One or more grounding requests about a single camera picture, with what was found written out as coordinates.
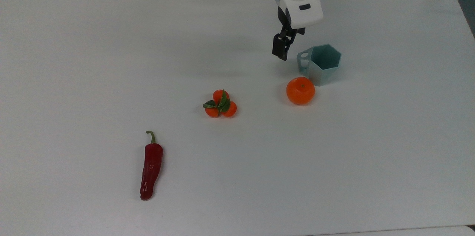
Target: cup handle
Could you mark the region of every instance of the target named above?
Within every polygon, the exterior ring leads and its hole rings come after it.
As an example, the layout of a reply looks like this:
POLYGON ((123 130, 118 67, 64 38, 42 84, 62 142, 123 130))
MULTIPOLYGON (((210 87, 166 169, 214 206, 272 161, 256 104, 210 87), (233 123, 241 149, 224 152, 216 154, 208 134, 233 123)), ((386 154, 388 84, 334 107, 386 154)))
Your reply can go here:
POLYGON ((302 52, 299 53, 297 56, 297 64, 298 64, 298 71, 308 77, 308 64, 310 62, 310 55, 307 52, 302 52))

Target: green leaf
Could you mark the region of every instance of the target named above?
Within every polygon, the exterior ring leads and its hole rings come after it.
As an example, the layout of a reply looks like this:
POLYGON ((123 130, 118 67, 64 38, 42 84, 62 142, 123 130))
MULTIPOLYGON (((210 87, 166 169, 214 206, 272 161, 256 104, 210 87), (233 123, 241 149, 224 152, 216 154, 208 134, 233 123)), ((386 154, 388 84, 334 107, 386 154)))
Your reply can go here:
POLYGON ((203 104, 204 108, 216 108, 216 103, 214 100, 207 101, 205 104, 203 104))
POLYGON ((227 96, 226 96, 226 91, 224 91, 223 89, 223 95, 221 95, 221 100, 219 101, 219 104, 218 104, 218 108, 221 108, 223 107, 223 105, 226 103, 226 99, 227 99, 227 96))
POLYGON ((220 111, 220 112, 226 112, 229 110, 229 107, 231 106, 231 100, 230 99, 226 99, 226 101, 224 102, 223 106, 221 107, 218 107, 217 109, 220 111))

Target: cluster of small oranges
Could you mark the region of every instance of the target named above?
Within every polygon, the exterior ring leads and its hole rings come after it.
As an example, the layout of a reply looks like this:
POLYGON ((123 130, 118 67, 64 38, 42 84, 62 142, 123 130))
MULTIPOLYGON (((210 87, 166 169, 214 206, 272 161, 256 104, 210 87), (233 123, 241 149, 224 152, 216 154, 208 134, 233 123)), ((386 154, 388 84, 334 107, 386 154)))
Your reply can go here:
POLYGON ((228 92, 219 89, 213 93, 213 99, 203 104, 206 113, 211 117, 223 115, 232 117, 238 110, 238 106, 229 98, 228 92))

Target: pepper stem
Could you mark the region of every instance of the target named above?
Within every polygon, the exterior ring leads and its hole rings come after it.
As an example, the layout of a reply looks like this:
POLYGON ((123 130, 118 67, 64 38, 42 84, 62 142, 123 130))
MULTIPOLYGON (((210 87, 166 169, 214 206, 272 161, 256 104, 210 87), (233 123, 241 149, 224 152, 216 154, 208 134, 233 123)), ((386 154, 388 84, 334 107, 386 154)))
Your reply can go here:
POLYGON ((147 134, 151 134, 151 143, 156 143, 156 141, 155 141, 155 135, 153 134, 153 132, 147 131, 146 133, 147 133, 147 134))

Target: red chili pepper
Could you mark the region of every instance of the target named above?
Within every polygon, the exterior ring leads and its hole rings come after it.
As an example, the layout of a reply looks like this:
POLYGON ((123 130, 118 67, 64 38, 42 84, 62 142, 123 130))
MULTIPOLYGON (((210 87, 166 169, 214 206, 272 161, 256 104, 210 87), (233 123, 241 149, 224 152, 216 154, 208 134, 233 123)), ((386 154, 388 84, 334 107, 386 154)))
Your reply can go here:
POLYGON ((163 158, 163 148, 155 142, 155 135, 151 131, 147 131, 147 133, 151 134, 151 143, 145 147, 145 162, 140 187, 140 199, 144 201, 153 195, 153 185, 160 173, 161 159, 163 158))

